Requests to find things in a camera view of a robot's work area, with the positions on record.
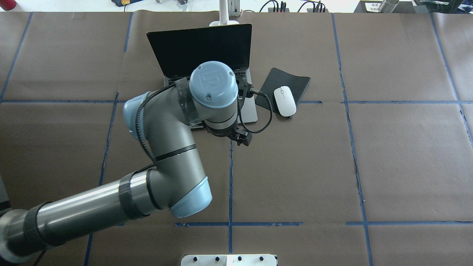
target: black mouse pad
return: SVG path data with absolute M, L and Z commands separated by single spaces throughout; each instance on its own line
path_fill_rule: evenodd
M 276 99 L 274 98 L 274 90 L 281 86 L 288 86 L 291 89 L 296 106 L 298 106 L 302 96 L 309 86 L 310 80 L 310 77 L 294 76 L 280 69 L 272 68 L 268 77 L 264 81 L 263 86 L 261 87 L 261 92 L 268 95 L 268 97 L 272 99 L 274 112 L 280 115 L 279 109 L 276 106 Z M 254 102 L 263 108 L 268 110 L 270 109 L 268 102 L 261 95 L 258 95 Z

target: light blue cap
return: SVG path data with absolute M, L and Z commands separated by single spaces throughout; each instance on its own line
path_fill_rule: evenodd
M 229 66 L 218 61 L 208 61 L 191 74 L 189 90 L 202 105 L 209 108 L 225 108 L 238 96 L 238 85 Z
M 143 101 L 148 97 L 148 95 L 151 92 L 148 91 L 145 94 L 142 94 L 140 96 L 136 96 L 133 99 L 130 99 L 125 102 L 125 105 L 123 106 L 123 116 L 125 118 L 125 123 L 126 126 L 128 127 L 128 131 L 131 133 L 133 138 L 138 140 L 138 135 L 136 133 L 136 127 L 135 127 L 135 119 L 136 119 L 136 113 L 138 112 L 138 108 L 140 105 L 143 103 Z M 142 132 L 143 139 L 146 140 L 144 127 L 143 127 L 143 115 L 144 115 L 144 110 L 141 111 L 140 114 L 140 129 Z
M 211 201 L 212 192 L 210 192 L 209 178 L 205 177 L 187 193 L 187 195 L 169 209 L 174 217 L 182 218 L 200 212 L 209 206 Z

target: red cup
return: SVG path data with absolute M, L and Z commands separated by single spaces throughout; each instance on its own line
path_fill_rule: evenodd
M 16 6 L 17 2 L 15 0 L 0 0 L 0 7 L 5 11 L 12 10 Z

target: white mouse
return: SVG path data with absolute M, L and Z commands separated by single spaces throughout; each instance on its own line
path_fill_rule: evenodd
M 274 90 L 274 99 L 282 116 L 291 116 L 296 113 L 296 102 L 288 86 L 282 86 Z

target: laptop screen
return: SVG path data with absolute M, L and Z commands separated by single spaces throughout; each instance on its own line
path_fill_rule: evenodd
M 190 76 L 201 63 L 220 61 L 231 69 L 250 65 L 251 24 L 148 32 L 164 75 Z

